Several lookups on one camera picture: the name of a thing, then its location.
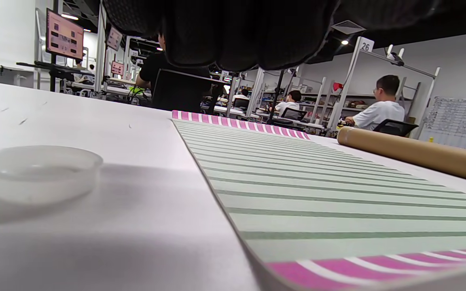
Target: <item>black office chair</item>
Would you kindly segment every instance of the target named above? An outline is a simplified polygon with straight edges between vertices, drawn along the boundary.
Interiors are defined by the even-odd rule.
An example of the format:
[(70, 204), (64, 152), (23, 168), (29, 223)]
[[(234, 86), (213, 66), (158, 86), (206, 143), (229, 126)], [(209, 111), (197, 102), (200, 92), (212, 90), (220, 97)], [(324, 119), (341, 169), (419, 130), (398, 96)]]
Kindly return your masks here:
[(287, 107), (285, 108), (285, 110), (283, 110), (283, 114), (280, 115), (280, 117), (301, 121), (303, 120), (306, 114), (307, 114), (307, 111), (296, 110), (296, 109)]
[(244, 107), (244, 108), (247, 108), (249, 106), (249, 100), (247, 99), (242, 99), (242, 98), (235, 98), (235, 100), (233, 100), (233, 107)]
[[(281, 114), (280, 117), (300, 121), (305, 117), (306, 114), (307, 111), (285, 108), (285, 110), (283, 110), (283, 114)], [(270, 124), (277, 127), (284, 127), (286, 129), (294, 129), (296, 131), (302, 130), (301, 127), (295, 127), (293, 121), (281, 118), (274, 118)]]
[(210, 91), (212, 84), (223, 86), (227, 83), (183, 72), (160, 69), (152, 93), (152, 107), (161, 110), (199, 113), (202, 97)]
[(417, 124), (386, 119), (385, 121), (381, 122), (381, 124), (377, 125), (373, 131), (405, 137), (408, 133), (417, 127)]

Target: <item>table surface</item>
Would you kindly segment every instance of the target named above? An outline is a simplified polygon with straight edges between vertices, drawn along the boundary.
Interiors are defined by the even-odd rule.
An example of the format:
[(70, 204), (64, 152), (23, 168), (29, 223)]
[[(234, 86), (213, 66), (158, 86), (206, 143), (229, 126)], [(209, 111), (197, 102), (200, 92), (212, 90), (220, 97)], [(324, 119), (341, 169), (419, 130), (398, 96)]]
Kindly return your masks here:
[[(94, 88), (95, 88), (94, 85), (88, 85), (88, 84), (82, 84), (82, 83), (72, 83), (72, 87), (91, 89), (91, 90), (94, 90)], [(107, 86), (107, 92), (127, 96), (127, 95), (129, 95), (131, 90), (125, 89), (125, 88)], [(151, 97), (152, 96), (150, 93), (144, 93), (144, 94), (145, 94), (146, 97)]]
[[(466, 192), (466, 180), (312, 141)], [(0, 202), (0, 291), (260, 290), (170, 112), (0, 84), (0, 148), (93, 151), (98, 189), (23, 210)]]
[[(263, 116), (263, 117), (269, 117), (269, 114), (258, 114), (258, 115)], [(314, 127), (316, 129), (324, 129), (325, 128), (321, 124), (310, 123), (310, 122), (301, 122), (301, 121), (297, 121), (297, 120), (294, 120), (294, 119), (279, 117), (279, 116), (276, 116), (276, 115), (274, 116), (274, 118), (289, 120), (289, 121), (292, 121), (292, 122), (294, 122), (296, 124), (304, 125), (305, 127)]]
[[(227, 107), (215, 105), (215, 108), (213, 109), (213, 111), (225, 114), (226, 111), (227, 111)], [(235, 108), (231, 108), (231, 110), (229, 110), (229, 113), (246, 117), (246, 114), (244, 113), (244, 111), (238, 110), (238, 109), (235, 109)], [(251, 117), (252, 118), (258, 118), (259, 116), (256, 115), (256, 114), (251, 114)]]

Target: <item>paper roll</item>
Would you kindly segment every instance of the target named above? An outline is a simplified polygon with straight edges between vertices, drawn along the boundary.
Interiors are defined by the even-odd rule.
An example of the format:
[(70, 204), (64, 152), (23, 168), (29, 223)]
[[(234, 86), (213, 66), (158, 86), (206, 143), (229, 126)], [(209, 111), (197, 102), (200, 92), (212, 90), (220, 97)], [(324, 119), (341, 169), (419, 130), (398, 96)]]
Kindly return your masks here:
[(343, 127), (339, 144), (466, 179), (466, 149)]

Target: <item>person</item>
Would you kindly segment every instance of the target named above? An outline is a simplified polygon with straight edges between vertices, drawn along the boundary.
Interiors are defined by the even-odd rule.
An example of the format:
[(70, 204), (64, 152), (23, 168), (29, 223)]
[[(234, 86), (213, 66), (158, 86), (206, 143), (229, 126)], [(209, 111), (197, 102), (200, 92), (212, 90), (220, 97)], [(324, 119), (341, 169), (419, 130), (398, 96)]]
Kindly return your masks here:
[(285, 101), (278, 103), (275, 109), (276, 111), (279, 111), (280, 116), (282, 116), (283, 112), (285, 112), (285, 108), (299, 110), (299, 104), (296, 103), (298, 101), (301, 101), (301, 92), (298, 90), (290, 91), (289, 94), (285, 97)]
[(157, 40), (159, 41), (159, 46), (161, 46), (163, 51), (161, 53), (150, 55), (144, 61), (143, 65), (141, 66), (139, 75), (136, 77), (136, 86), (150, 89), (151, 92), (154, 92), (154, 87), (156, 85), (157, 80), (157, 73), (159, 72), (159, 69), (174, 70), (206, 78), (210, 77), (210, 72), (207, 67), (177, 68), (176, 66), (173, 66), (170, 63), (168, 63), (165, 56), (165, 37), (163, 36), (163, 32), (161, 30), (159, 30)]
[[(81, 59), (75, 59), (75, 68), (81, 70), (82, 72), (89, 72), (82, 66), (82, 60)], [(88, 76), (86, 74), (73, 74), (74, 77), (74, 82), (75, 83), (94, 83), (95, 79), (93, 76)]]
[(233, 95), (233, 107), (235, 107), (235, 100), (237, 99), (242, 99), (242, 100), (245, 100), (245, 101), (239, 101), (236, 105), (236, 107), (247, 107), (248, 104), (249, 104), (249, 91), (248, 89), (242, 89), (242, 91), (240, 91), (241, 93), (238, 94), (238, 95)]
[(373, 131), (386, 119), (404, 121), (404, 108), (395, 102), (399, 85), (398, 76), (392, 74), (383, 76), (377, 81), (377, 87), (373, 90), (377, 102), (355, 116), (346, 117), (344, 121), (349, 125), (369, 131)]

